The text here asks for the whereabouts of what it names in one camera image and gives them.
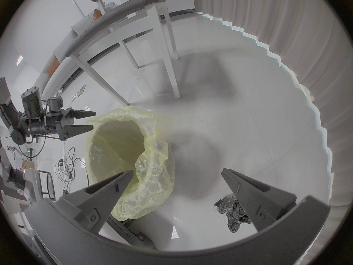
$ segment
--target chair seat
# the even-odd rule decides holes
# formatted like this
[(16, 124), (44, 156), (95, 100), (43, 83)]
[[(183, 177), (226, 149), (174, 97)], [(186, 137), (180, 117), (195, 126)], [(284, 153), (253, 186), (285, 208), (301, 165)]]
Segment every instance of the chair seat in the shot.
[(165, 2), (165, 0), (129, 0), (115, 7), (112, 11), (109, 11), (90, 24), (86, 31), (75, 37), (72, 43), (68, 46), (65, 56), (71, 56), (74, 51), (95, 36), (95, 34), (109, 28), (109, 26), (117, 20), (144, 9), (147, 5), (160, 2)]

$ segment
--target sofa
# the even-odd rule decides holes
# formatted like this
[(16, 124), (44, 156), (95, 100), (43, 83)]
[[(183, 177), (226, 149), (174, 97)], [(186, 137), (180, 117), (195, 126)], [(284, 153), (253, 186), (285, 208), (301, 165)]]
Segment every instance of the sofa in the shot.
[[(108, 11), (114, 7), (116, 7), (114, 2), (106, 4)], [(53, 50), (53, 55), (50, 56), (48, 62), (33, 85), (39, 87), (43, 100), (47, 100), (56, 95), (67, 79), (75, 73), (75, 71), (77, 71), (79, 66), (70, 57), (65, 57), (65, 51), (73, 39), (82, 32), (81, 30), (86, 29), (87, 25), (93, 23), (99, 16), (101, 16), (99, 9), (95, 9), (83, 17), (79, 22), (71, 27), (71, 30), (66, 37)], [(117, 24), (125, 19), (127, 19), (127, 17), (115, 22), (112, 25), (113, 28), (117, 29)], [(88, 61), (97, 54), (111, 47), (113, 44), (117, 43), (117, 41), (109, 38), (109, 34), (109, 30), (103, 32), (101, 36), (99, 36), (100, 40), (98, 42), (88, 48), (85, 48), (84, 51), (81, 52), (80, 58), (84, 61)]]

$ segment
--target orange pillow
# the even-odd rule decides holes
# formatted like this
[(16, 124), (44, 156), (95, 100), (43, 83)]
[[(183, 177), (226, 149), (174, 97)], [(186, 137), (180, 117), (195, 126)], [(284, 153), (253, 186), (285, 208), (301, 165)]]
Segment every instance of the orange pillow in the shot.
[(60, 63), (58, 59), (54, 56), (54, 59), (50, 63), (50, 65), (47, 67), (46, 71), (47, 73), (52, 76), (55, 70), (59, 67)]
[(100, 10), (95, 9), (93, 11), (93, 21), (97, 20), (101, 16), (102, 16), (102, 13), (100, 12)]

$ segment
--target black crumpled plastic bag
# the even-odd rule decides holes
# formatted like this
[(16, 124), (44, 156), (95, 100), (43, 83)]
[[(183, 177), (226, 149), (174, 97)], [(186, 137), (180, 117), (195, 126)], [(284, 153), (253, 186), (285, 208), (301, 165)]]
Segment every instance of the black crumpled plastic bag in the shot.
[(242, 223), (251, 224), (244, 208), (234, 196), (228, 196), (215, 203), (220, 214), (227, 214), (228, 228), (231, 232), (237, 232)]

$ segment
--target chair leg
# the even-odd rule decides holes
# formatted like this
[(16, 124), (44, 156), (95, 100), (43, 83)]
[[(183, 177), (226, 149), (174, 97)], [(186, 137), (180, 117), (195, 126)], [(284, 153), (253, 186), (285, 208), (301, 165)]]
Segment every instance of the chair leg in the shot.
[(127, 55), (127, 57), (129, 58), (129, 60), (131, 61), (131, 63), (133, 64), (133, 66), (135, 67), (135, 69), (138, 69), (138, 64), (136, 63), (136, 61), (135, 61), (134, 57), (132, 56), (130, 50), (126, 46), (124, 40), (119, 41), (119, 44), (120, 44), (122, 50)]
[(71, 55), (71, 58), (79, 65), (94, 81), (96, 81), (105, 91), (107, 91), (112, 97), (119, 101), (123, 105), (129, 105), (129, 103), (112, 88), (87, 62), (81, 61), (77, 56)]
[(168, 38), (170, 40), (170, 43), (172, 44), (174, 59), (178, 60), (178, 52), (177, 52), (177, 47), (175, 46), (175, 39), (174, 39), (174, 33), (173, 33), (173, 29), (172, 29), (172, 22), (170, 21), (168, 8), (167, 8), (167, 6), (165, 6), (161, 10), (162, 10), (164, 17), (165, 17), (165, 23), (167, 24), (167, 29), (168, 29), (167, 34), (168, 34)]
[(146, 11), (151, 21), (152, 29), (156, 36), (158, 46), (161, 50), (162, 58), (165, 64), (165, 68), (167, 69), (170, 83), (172, 84), (175, 98), (180, 98), (177, 80), (175, 79), (172, 60), (170, 59), (167, 41), (165, 40), (165, 36), (163, 33), (161, 21), (159, 20), (159, 15), (158, 15), (158, 10), (156, 8), (156, 5), (152, 4), (147, 6)]

